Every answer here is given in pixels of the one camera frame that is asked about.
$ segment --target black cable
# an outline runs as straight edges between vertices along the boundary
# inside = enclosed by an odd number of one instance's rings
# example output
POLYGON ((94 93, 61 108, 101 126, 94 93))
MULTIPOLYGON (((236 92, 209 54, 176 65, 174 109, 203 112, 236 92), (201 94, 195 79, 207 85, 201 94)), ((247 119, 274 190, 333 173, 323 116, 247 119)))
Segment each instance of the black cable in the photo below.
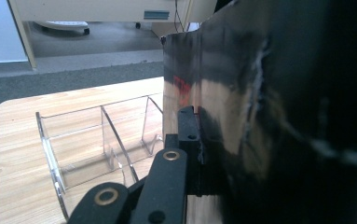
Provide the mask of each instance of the black cable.
POLYGON ((184 32, 184 26, 182 25, 182 22, 181 22, 181 18, 179 17, 179 14, 178 14, 178 0, 175 0, 175 16, 174 16, 174 26, 175 26, 175 30, 176 32, 178 33, 178 28, 176 26, 176 18, 178 17, 178 21, 179 23, 181 24, 181 28, 182 28, 182 32, 184 32))

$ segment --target gray carpet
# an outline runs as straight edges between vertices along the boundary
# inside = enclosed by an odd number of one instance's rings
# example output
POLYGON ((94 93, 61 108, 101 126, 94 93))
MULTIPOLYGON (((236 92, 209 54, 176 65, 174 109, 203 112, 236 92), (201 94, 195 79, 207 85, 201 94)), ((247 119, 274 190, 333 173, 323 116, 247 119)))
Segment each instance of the gray carpet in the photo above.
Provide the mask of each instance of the gray carpet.
POLYGON ((44 75, 0 77, 4 101, 163 76, 163 63, 136 63, 44 75))

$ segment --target wooden tabletop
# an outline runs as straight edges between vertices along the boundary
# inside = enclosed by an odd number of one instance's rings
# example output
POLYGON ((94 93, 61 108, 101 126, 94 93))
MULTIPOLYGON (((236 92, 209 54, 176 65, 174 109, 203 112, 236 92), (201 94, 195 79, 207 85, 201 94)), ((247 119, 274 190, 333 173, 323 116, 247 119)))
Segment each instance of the wooden tabletop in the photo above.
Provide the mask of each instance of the wooden tabletop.
POLYGON ((0 104, 0 223, 63 223, 35 112, 43 116, 163 92, 163 78, 58 92, 0 104))

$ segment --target light wood surface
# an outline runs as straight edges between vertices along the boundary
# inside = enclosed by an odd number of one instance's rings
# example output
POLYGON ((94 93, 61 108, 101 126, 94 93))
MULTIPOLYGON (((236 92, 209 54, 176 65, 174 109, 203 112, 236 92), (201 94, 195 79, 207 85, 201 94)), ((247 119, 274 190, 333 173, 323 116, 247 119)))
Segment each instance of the light wood surface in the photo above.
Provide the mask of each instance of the light wood surface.
MULTIPOLYGON (((158 77, 0 104, 0 223, 64 222, 35 112, 53 116, 162 91, 163 78, 158 77)), ((147 170, 149 161, 135 166, 140 172, 147 170)))

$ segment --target clear acrylic tray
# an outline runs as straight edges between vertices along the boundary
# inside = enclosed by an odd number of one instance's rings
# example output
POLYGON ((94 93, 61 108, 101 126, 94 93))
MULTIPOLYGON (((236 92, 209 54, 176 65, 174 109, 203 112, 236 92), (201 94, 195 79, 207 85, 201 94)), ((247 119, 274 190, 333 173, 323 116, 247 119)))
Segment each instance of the clear acrylic tray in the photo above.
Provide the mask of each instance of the clear acrylic tray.
POLYGON ((53 186, 66 219, 104 182, 131 186, 163 149, 162 98, 155 94, 42 117, 36 113, 53 186))

